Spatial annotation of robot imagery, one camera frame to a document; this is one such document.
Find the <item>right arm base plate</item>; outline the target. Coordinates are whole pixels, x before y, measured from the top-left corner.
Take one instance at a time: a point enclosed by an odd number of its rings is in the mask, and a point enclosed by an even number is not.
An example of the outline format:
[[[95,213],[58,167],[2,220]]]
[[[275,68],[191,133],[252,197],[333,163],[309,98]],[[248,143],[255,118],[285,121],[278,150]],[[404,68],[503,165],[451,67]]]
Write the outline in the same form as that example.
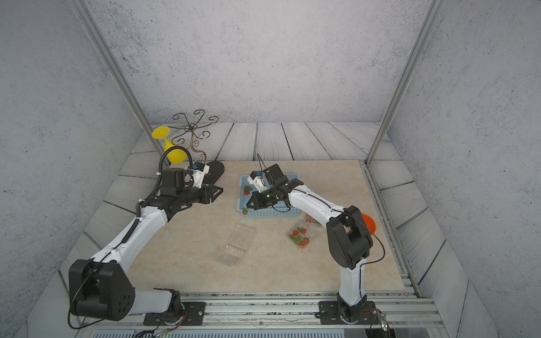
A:
[[[322,325],[375,325],[380,323],[380,314],[372,301],[361,300],[349,306],[342,301],[320,301],[315,317]]]

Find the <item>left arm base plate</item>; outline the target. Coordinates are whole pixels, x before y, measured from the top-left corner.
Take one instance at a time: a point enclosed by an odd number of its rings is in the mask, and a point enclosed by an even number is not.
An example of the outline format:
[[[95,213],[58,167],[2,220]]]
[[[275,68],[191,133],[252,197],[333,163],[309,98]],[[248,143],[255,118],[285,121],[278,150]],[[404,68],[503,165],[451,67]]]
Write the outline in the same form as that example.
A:
[[[206,303],[201,301],[173,304],[164,313],[148,313],[145,315],[145,326],[201,326],[203,325]]]

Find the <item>strawberries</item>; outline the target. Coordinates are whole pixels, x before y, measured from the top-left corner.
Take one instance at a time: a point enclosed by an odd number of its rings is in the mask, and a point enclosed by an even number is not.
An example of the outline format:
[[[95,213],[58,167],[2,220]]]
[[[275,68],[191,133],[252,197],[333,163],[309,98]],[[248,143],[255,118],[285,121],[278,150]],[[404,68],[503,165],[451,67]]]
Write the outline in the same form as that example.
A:
[[[307,228],[294,228],[288,237],[300,249],[304,249],[311,242]]]

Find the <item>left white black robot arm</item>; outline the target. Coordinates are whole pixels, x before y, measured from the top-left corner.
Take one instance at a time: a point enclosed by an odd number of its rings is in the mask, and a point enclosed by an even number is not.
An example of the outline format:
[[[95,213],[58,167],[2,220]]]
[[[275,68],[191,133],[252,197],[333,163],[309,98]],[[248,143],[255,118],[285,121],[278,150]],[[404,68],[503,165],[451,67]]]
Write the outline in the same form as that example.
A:
[[[219,161],[161,170],[152,192],[137,203],[131,222],[93,257],[78,259],[71,265],[69,315],[95,321],[120,321],[129,315],[145,315],[146,325],[181,323],[186,310],[178,291],[137,290],[128,278],[128,271],[149,240],[174,215],[193,204],[210,204],[218,198],[223,189],[215,183],[224,171]]]

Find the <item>light blue plastic basket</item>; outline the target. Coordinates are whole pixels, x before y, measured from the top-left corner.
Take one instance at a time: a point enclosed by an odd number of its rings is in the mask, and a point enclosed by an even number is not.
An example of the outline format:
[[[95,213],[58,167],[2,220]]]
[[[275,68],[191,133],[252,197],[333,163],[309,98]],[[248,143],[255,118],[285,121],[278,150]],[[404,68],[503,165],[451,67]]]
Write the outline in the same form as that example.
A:
[[[239,181],[240,192],[237,202],[237,209],[243,218],[288,218],[297,217],[301,214],[300,209],[287,206],[284,201],[279,201],[274,206],[262,208],[259,210],[247,207],[247,205],[249,204],[249,200],[252,198],[252,194],[257,192],[257,190],[253,186],[248,184],[247,178],[248,175],[243,175],[240,177]],[[244,195],[244,187],[246,185],[250,185],[252,187],[252,193],[248,196]]]

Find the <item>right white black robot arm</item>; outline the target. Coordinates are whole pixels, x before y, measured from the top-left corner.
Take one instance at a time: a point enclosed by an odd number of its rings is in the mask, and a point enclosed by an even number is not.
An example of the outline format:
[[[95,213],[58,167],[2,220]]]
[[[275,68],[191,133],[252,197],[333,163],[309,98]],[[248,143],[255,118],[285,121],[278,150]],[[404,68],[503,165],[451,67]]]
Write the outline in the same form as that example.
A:
[[[340,266],[338,313],[346,323],[358,322],[369,311],[364,269],[373,246],[373,235],[362,212],[355,206],[345,208],[320,197],[296,178],[279,184],[265,183],[260,176],[248,177],[247,181],[257,189],[247,208],[270,208],[282,201],[325,227],[329,252]]]

